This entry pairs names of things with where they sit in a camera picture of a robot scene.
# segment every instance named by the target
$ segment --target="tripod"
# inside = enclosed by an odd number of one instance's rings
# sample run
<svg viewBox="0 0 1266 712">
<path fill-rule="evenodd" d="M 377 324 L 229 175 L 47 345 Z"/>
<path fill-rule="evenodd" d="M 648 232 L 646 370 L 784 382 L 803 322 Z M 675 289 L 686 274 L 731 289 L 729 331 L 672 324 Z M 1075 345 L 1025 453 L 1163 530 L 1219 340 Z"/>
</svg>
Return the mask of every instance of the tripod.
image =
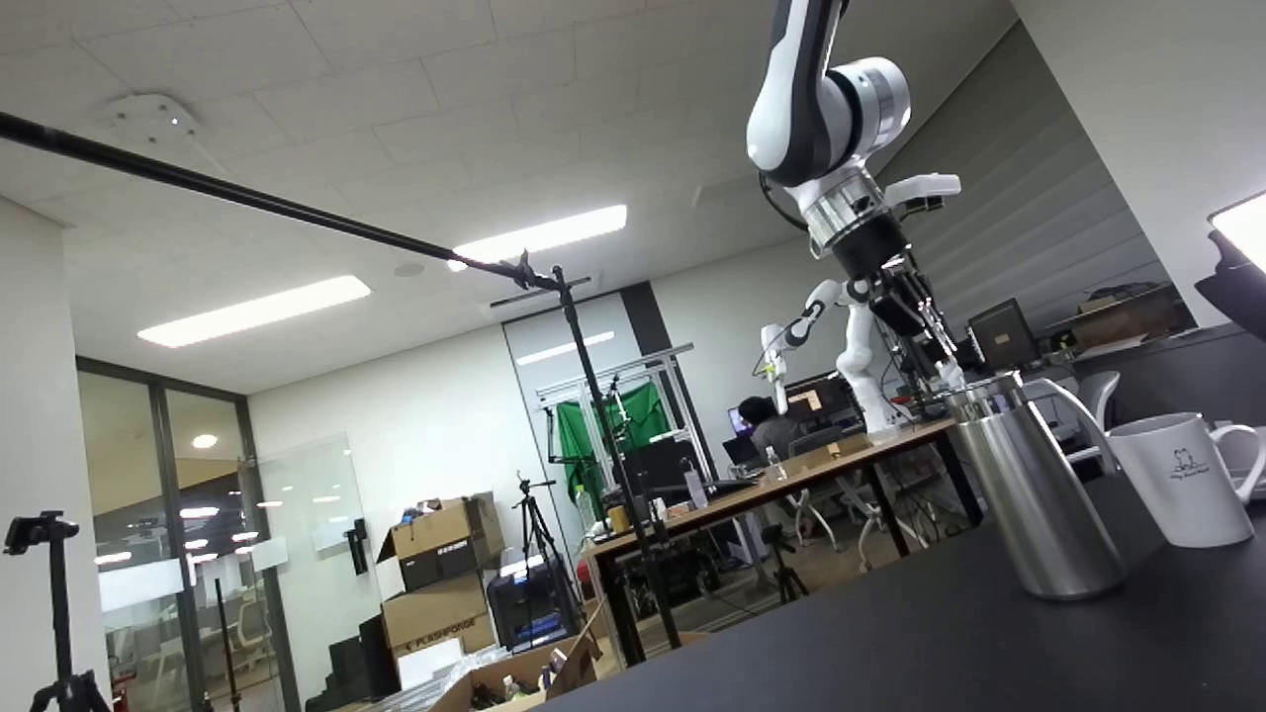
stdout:
<svg viewBox="0 0 1266 712">
<path fill-rule="evenodd" d="M 565 566 L 562 566 L 562 554 L 559 554 L 559 540 L 549 533 L 549 522 L 533 500 L 533 486 L 553 486 L 553 480 L 547 482 L 528 482 L 528 480 L 518 480 L 518 533 L 520 533 L 520 563 L 528 563 L 528 546 L 536 546 L 540 554 L 540 566 L 549 572 L 549 589 L 553 597 L 562 595 L 562 622 L 565 622 L 565 631 L 578 631 L 580 629 L 580 605 L 578 605 L 578 595 L 568 589 L 568 577 L 565 577 Z"/>
<path fill-rule="evenodd" d="M 47 540 L 47 589 L 52 589 L 52 631 L 56 631 L 56 686 L 31 696 L 31 712 L 42 712 L 52 699 L 60 712 L 106 712 L 92 674 L 75 678 L 71 663 L 71 605 L 68 605 L 68 538 L 77 526 L 60 522 L 60 511 L 42 511 L 40 517 L 11 517 L 5 554 L 20 556 L 28 546 Z"/>
<path fill-rule="evenodd" d="M 803 577 L 784 563 L 784 554 L 793 554 L 784 526 L 767 526 L 762 530 L 767 554 L 773 556 L 773 585 L 780 585 L 780 600 L 793 600 L 808 597 Z"/>
</svg>

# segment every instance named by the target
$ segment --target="cardboard box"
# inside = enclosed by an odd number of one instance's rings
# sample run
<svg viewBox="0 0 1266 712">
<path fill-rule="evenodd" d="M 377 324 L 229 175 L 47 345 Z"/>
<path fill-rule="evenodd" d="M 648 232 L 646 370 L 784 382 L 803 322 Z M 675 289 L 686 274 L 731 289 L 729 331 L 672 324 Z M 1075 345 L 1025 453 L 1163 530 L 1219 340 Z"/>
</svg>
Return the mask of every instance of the cardboard box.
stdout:
<svg viewBox="0 0 1266 712">
<path fill-rule="evenodd" d="M 1174 289 L 1155 289 L 1155 294 L 1083 314 L 1069 330 L 1075 347 L 1094 347 L 1126 336 L 1163 336 L 1172 331 L 1174 303 L 1178 303 Z"/>
<path fill-rule="evenodd" d="M 536 674 L 549 653 L 562 649 L 565 663 L 547 692 L 536 692 Z M 593 679 L 593 637 L 568 637 L 559 646 L 526 649 L 518 655 L 493 662 L 485 667 L 472 667 L 460 686 L 450 686 L 429 712 L 472 712 L 474 696 L 501 696 L 501 679 L 515 678 L 520 696 L 491 705 L 499 712 L 540 709 L 547 699 L 573 692 Z"/>
<path fill-rule="evenodd" d="M 440 511 L 419 514 L 413 522 L 391 526 L 391 533 L 381 550 L 381 563 L 433 554 L 433 550 L 461 540 L 461 538 L 472 538 L 479 563 L 491 563 L 501 554 L 501 526 L 499 526 L 491 496 L 442 500 Z"/>
<path fill-rule="evenodd" d="M 448 577 L 479 572 L 479 550 L 483 546 L 474 546 L 474 538 L 461 538 L 419 556 L 400 556 L 403 589 L 427 589 Z"/>
<path fill-rule="evenodd" d="M 413 649 L 423 642 L 433 642 L 448 629 L 460 629 L 474 617 L 483 617 L 483 581 L 479 572 L 472 577 L 450 577 L 440 585 L 427 585 L 419 595 L 400 595 L 383 600 L 383 629 L 391 649 Z"/>
<path fill-rule="evenodd" d="M 454 637 L 454 642 L 461 646 L 461 653 L 499 646 L 499 637 L 491 631 L 491 617 L 479 613 L 479 617 L 472 617 L 472 622 L 460 622 L 460 625 L 450 625 L 450 629 L 440 629 L 440 631 L 419 637 L 413 646 L 403 646 L 403 649 L 391 649 L 391 653 L 395 653 L 395 655 L 407 655 L 407 653 L 427 649 L 427 646 L 433 646 L 433 642 L 442 642 L 442 637 Z"/>
</svg>

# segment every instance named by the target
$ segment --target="glass door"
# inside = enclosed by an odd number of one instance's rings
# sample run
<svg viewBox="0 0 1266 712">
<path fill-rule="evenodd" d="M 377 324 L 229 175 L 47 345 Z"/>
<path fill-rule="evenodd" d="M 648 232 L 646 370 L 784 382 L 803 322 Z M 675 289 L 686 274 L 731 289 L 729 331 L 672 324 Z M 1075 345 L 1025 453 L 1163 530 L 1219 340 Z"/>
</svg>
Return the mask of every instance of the glass door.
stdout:
<svg viewBox="0 0 1266 712">
<path fill-rule="evenodd" d="M 84 370 L 77 399 L 109 696 L 184 712 L 180 554 L 160 511 L 151 386 Z"/>
<path fill-rule="evenodd" d="M 192 585 L 202 692 L 210 709 L 274 712 L 280 687 L 280 622 L 253 566 L 258 469 L 231 399 L 166 393 L 180 550 Z"/>
</svg>

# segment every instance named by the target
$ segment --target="camera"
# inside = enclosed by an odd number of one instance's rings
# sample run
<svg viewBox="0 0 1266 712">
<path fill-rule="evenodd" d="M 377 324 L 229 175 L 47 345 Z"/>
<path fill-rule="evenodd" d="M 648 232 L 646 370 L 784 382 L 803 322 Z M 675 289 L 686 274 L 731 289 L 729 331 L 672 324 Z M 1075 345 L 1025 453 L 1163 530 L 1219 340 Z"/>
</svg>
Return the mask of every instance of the camera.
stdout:
<svg viewBox="0 0 1266 712">
<path fill-rule="evenodd" d="M 20 556 L 34 540 L 75 538 L 77 526 L 68 526 L 60 517 L 63 517 L 60 511 L 42 511 L 40 517 L 11 517 L 7 533 L 5 533 L 5 554 Z"/>
</svg>

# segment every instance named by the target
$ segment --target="black table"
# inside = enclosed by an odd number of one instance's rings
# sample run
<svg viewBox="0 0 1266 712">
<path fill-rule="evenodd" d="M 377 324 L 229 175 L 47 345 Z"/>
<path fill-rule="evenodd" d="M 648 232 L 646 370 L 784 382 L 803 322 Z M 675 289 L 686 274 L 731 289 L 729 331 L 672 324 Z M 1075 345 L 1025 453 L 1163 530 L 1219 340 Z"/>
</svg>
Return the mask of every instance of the black table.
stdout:
<svg viewBox="0 0 1266 712">
<path fill-rule="evenodd" d="M 1094 500 L 1132 577 L 1099 600 L 1025 597 L 986 522 L 549 709 L 1266 709 L 1266 511 L 1255 546 L 1174 554 L 1115 486 Z"/>
</svg>

